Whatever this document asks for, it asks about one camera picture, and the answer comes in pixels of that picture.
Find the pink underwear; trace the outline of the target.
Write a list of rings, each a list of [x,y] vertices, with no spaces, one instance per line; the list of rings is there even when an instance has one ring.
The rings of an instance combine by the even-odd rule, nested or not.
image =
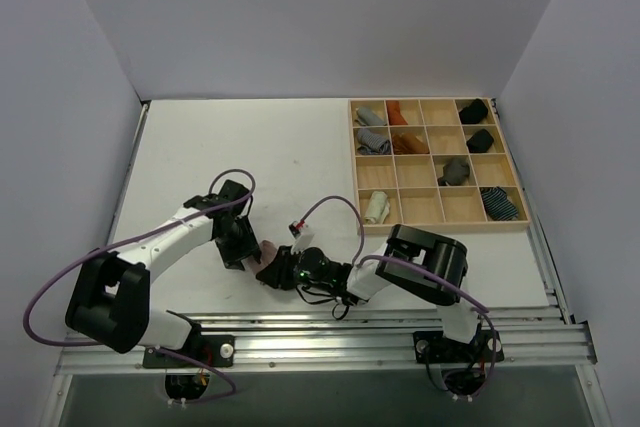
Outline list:
[[[278,247],[269,240],[260,243],[260,259],[256,261],[253,257],[249,259],[249,267],[254,272],[259,272],[268,267],[278,254]]]

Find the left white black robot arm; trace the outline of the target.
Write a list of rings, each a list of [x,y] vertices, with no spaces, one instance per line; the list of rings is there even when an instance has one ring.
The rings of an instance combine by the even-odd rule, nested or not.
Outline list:
[[[227,180],[217,193],[196,195],[146,235],[82,263],[65,315],[67,326],[118,353],[164,348],[179,366],[202,352],[200,328],[185,316],[151,305],[153,283],[192,250],[214,243],[225,268],[243,270],[261,258],[244,212],[252,191]]]

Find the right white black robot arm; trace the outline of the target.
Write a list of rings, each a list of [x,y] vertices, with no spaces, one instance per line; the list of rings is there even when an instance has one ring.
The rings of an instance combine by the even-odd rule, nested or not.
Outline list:
[[[249,262],[260,283],[295,291],[309,305],[333,302],[345,311],[393,285],[436,307],[450,356],[464,360],[479,349],[480,315],[488,309],[466,291],[467,248],[462,243],[396,224],[374,253],[345,263],[314,247],[310,228],[292,224],[290,230],[291,246],[264,241],[261,258]]]

